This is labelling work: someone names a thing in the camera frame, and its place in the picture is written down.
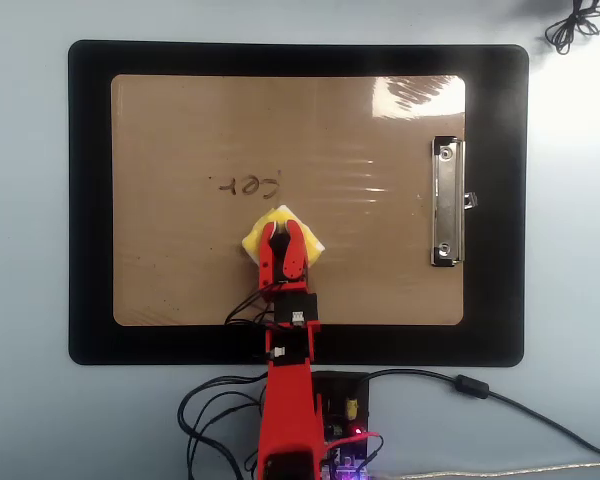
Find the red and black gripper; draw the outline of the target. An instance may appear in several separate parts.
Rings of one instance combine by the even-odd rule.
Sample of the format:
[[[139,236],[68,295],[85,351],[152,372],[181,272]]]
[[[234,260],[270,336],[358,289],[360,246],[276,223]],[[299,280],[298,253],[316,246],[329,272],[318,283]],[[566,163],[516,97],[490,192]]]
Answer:
[[[296,220],[287,220],[279,235],[279,267],[271,240],[277,234],[277,222],[268,222],[259,243],[259,288],[273,306],[274,322],[303,326],[318,321],[317,294],[309,289],[307,250],[304,234]]]

